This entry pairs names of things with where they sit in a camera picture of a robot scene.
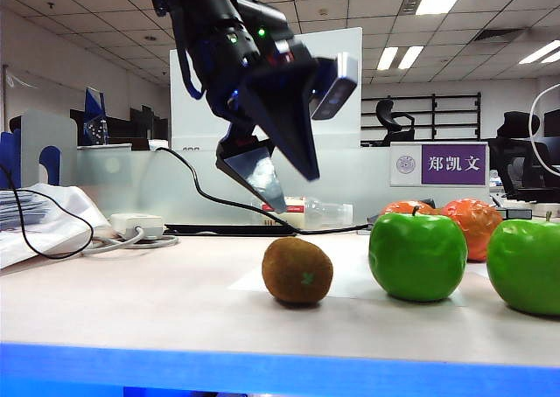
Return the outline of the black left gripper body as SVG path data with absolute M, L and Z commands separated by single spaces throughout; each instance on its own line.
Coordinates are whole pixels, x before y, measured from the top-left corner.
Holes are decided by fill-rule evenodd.
M 238 17 L 209 18 L 199 28 L 199 80 L 213 113 L 230 124 L 221 139 L 256 138 L 256 125 L 242 108 L 242 80 L 260 65 L 281 66 L 314 59 L 286 23 Z

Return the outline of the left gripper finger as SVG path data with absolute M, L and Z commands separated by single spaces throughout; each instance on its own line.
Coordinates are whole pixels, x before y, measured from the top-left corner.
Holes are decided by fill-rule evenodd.
M 319 178 L 309 98 L 318 62 L 255 66 L 242 80 L 242 108 L 306 179 Z
M 244 144 L 225 139 L 216 150 L 216 167 L 275 212 L 285 212 L 284 192 L 271 159 L 274 148 L 270 139 L 251 138 Z

